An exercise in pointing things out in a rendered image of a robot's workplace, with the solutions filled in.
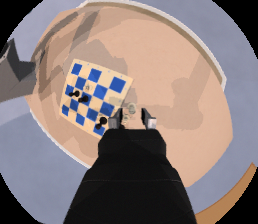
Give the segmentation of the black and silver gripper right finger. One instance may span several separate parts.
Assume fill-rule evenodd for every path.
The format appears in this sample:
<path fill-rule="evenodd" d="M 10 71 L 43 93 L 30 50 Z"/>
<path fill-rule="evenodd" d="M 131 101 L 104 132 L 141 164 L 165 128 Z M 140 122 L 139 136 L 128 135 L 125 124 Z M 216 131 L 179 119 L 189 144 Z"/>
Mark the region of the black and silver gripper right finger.
<path fill-rule="evenodd" d="M 141 120 L 146 129 L 156 129 L 157 119 L 152 117 L 145 108 L 141 108 Z"/>

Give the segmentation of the blue and cream chessboard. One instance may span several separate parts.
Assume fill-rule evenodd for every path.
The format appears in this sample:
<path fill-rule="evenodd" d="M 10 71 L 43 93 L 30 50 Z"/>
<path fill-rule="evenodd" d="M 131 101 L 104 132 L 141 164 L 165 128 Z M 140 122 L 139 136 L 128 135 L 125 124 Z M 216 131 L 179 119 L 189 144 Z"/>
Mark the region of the blue and cream chessboard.
<path fill-rule="evenodd" d="M 120 108 L 133 79 L 111 69 L 74 59 L 69 69 L 60 103 L 59 114 L 101 139 L 108 129 L 108 118 L 113 117 Z M 92 90 L 84 86 L 92 85 Z M 78 90 L 78 97 L 70 97 L 70 92 Z M 88 96 L 88 102 L 78 102 L 78 98 Z M 97 130 L 95 125 L 105 117 L 107 124 Z"/>

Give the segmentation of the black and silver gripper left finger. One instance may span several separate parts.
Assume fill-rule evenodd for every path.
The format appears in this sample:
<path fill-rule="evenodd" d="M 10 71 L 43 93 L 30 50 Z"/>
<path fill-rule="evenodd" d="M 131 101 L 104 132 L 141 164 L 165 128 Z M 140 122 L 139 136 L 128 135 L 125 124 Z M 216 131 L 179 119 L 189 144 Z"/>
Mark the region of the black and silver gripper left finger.
<path fill-rule="evenodd" d="M 113 117 L 108 118 L 109 129 L 118 129 L 123 119 L 123 108 L 118 108 Z"/>

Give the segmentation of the white bishop chess piece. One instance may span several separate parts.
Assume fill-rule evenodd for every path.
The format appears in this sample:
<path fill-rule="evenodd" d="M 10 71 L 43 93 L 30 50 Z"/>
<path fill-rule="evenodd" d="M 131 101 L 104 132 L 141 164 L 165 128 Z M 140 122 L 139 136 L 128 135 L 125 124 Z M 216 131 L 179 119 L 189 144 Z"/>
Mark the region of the white bishop chess piece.
<path fill-rule="evenodd" d="M 130 120 L 129 115 L 126 114 L 126 115 L 123 116 L 123 123 L 124 124 L 127 124 L 129 120 Z"/>

